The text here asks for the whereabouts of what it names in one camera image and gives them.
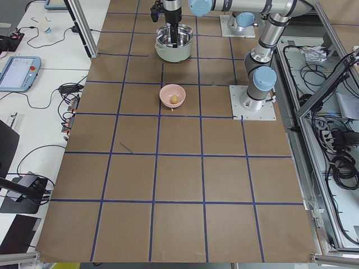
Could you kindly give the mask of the black monitor stand base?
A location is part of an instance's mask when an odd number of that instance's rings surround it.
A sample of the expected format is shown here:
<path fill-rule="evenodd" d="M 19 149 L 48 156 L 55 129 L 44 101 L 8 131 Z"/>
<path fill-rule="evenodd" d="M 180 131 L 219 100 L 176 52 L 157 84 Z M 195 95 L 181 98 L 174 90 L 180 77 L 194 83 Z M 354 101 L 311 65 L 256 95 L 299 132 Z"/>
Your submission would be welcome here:
<path fill-rule="evenodd" d="M 47 178 L 26 174 L 14 181 L 1 178 L 1 189 L 7 191 L 1 204 L 1 213 L 36 214 L 45 203 Z"/>

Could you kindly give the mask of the brown egg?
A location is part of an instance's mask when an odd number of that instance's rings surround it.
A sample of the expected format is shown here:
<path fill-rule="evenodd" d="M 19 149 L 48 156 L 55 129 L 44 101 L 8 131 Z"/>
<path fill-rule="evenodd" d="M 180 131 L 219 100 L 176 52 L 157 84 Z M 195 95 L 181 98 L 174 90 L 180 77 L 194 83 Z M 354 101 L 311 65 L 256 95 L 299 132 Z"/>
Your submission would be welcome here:
<path fill-rule="evenodd" d="M 170 102 L 171 104 L 177 104 L 180 102 L 180 97 L 177 95 L 172 95 L 170 98 Z"/>

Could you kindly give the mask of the aluminium frame post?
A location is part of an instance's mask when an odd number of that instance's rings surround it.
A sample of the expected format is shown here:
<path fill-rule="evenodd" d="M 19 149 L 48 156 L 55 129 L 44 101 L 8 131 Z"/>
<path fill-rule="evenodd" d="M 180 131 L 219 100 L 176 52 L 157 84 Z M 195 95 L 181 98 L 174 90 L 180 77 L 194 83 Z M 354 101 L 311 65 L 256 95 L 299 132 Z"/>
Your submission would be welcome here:
<path fill-rule="evenodd" d="M 90 59 L 98 56 L 98 48 L 92 36 L 85 14 L 79 0 L 64 0 L 65 6 L 72 18 L 75 28 L 80 36 L 86 54 Z"/>

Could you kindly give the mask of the small white cup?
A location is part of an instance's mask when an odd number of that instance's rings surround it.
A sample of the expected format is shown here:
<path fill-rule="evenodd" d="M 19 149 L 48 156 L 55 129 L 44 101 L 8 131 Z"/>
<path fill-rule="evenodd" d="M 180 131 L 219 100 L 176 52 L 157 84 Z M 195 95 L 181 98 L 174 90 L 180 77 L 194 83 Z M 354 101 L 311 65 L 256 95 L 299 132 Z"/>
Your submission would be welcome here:
<path fill-rule="evenodd" d="M 43 25 L 43 32 L 45 34 L 51 34 L 52 33 L 52 28 L 48 24 Z"/>

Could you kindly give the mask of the pale green cooking pot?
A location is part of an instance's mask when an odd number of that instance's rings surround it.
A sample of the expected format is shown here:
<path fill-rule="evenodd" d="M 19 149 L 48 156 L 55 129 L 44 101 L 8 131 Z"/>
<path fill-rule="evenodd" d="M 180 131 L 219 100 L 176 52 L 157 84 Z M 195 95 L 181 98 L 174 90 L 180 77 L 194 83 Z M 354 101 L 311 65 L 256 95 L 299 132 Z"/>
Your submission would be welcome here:
<path fill-rule="evenodd" d="M 155 50 L 161 59 L 178 63 L 190 57 L 193 45 L 193 28 L 189 25 L 179 24 L 177 47 L 171 43 L 170 24 L 159 27 L 156 31 Z"/>

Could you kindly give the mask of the pink bowl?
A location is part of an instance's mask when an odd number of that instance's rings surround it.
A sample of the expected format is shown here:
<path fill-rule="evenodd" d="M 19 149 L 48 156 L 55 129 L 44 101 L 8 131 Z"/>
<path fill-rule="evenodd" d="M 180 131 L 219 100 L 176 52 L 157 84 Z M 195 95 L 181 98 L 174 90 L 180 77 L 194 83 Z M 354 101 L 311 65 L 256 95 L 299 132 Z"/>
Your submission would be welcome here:
<path fill-rule="evenodd" d="M 180 85 L 169 84 L 160 89 L 159 98 L 166 107 L 177 108 L 183 104 L 186 92 Z"/>

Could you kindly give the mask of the black power adapter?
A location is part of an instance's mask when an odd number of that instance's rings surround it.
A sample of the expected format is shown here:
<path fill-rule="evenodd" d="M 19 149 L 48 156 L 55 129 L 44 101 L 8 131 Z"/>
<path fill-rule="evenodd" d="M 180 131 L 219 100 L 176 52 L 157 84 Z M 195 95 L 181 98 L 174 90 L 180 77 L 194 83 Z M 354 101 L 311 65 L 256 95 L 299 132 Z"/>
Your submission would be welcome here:
<path fill-rule="evenodd" d="M 70 94 L 70 93 L 76 93 L 79 92 L 84 88 L 83 85 L 79 84 L 73 84 L 73 85 L 62 85 L 59 87 L 59 92 L 61 94 Z"/>

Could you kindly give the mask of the crumpled white paper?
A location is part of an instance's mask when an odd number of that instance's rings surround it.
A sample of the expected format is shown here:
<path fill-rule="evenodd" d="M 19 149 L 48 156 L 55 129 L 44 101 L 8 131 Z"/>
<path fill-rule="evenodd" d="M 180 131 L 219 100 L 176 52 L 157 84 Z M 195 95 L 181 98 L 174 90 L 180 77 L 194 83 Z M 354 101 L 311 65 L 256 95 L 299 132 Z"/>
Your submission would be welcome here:
<path fill-rule="evenodd" d="M 327 59 L 326 50 L 321 46 L 303 47 L 300 52 L 307 62 L 325 62 Z"/>

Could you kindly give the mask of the black laptop corner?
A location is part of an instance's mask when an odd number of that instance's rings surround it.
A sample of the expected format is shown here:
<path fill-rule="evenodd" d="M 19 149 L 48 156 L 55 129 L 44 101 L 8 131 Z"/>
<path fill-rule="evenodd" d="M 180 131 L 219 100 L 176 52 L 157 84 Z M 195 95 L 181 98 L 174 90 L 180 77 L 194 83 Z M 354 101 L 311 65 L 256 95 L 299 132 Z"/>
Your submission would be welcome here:
<path fill-rule="evenodd" d="M 15 156 L 20 136 L 3 121 L 1 121 L 0 132 L 1 177 L 5 178 Z"/>

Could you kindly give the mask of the black flat pad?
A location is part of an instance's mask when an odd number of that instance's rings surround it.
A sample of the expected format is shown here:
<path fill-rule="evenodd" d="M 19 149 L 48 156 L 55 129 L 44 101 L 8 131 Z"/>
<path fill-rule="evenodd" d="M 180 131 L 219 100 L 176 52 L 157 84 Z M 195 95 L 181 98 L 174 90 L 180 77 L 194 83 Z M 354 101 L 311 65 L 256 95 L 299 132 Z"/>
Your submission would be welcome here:
<path fill-rule="evenodd" d="M 40 218 L 17 214 L 1 243 L 1 254 L 26 253 L 40 222 Z"/>

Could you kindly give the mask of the blue teach pendant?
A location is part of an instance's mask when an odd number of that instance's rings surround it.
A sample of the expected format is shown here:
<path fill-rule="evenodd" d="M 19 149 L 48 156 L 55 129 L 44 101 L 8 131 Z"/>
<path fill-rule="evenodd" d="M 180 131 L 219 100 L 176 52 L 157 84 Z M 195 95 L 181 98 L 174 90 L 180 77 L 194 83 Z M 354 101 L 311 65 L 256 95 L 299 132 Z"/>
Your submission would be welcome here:
<path fill-rule="evenodd" d="M 11 56 L 1 72 L 1 92 L 26 92 L 42 65 L 40 57 Z"/>

